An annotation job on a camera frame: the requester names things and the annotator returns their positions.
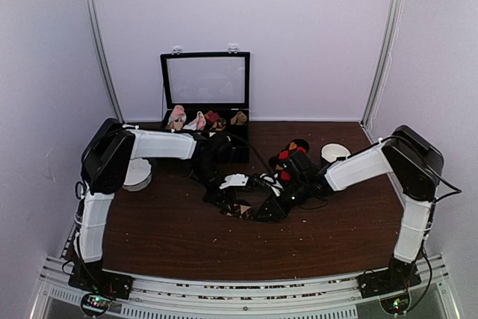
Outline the beige brown argyle sock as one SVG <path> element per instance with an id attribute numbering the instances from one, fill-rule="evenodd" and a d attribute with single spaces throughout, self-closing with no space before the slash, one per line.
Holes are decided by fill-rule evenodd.
<path id="1" fill-rule="evenodd" d="M 228 217 L 236 217 L 243 220 L 251 220 L 255 215 L 253 207 L 247 201 L 240 201 L 227 205 L 220 210 L 220 213 Z"/>

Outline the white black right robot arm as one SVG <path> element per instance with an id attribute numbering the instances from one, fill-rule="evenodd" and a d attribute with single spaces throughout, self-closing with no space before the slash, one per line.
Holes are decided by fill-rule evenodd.
<path id="1" fill-rule="evenodd" d="M 392 257 L 398 262 L 383 273 L 383 284 L 396 291 L 412 277 L 414 262 L 430 231 L 436 192 L 441 181 L 444 156 L 428 140 L 407 125 L 379 139 L 368 148 L 343 156 L 324 167 L 302 150 L 279 159 L 290 176 L 279 195 L 271 195 L 259 208 L 255 220 L 284 220 L 291 209 L 312 197 L 327 199 L 334 193 L 386 175 L 393 179 L 403 204 L 399 237 Z"/>

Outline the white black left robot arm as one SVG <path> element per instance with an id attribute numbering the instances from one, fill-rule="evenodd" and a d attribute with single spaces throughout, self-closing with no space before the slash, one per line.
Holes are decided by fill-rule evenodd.
<path id="1" fill-rule="evenodd" d="M 205 199 L 216 205 L 232 205 L 236 188 L 246 186 L 244 174 L 223 176 L 217 157 L 228 149 L 232 136 L 206 135 L 189 130 L 145 130 L 107 118 L 81 156 L 82 190 L 78 207 L 75 254 L 87 264 L 78 271 L 79 281 L 92 292 L 107 286 L 107 275 L 94 264 L 103 256 L 108 212 L 116 193 L 125 187 L 142 190 L 152 179 L 151 158 L 192 162 L 193 174 L 206 189 Z"/>

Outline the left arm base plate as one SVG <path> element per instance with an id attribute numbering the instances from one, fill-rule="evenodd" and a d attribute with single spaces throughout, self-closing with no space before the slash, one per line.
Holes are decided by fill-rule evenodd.
<path id="1" fill-rule="evenodd" d="M 72 255 L 72 263 L 68 281 L 70 287 L 114 300 L 129 298 L 134 281 L 132 276 L 105 271 L 102 260 L 85 263 L 77 254 Z"/>

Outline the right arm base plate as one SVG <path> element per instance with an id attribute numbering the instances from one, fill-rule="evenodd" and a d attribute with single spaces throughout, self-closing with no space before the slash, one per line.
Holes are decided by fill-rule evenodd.
<path id="1" fill-rule="evenodd" d="M 362 298 L 382 296 L 396 291 L 404 291 L 410 286 L 422 283 L 415 264 L 391 264 L 387 269 L 367 272 L 357 277 Z"/>

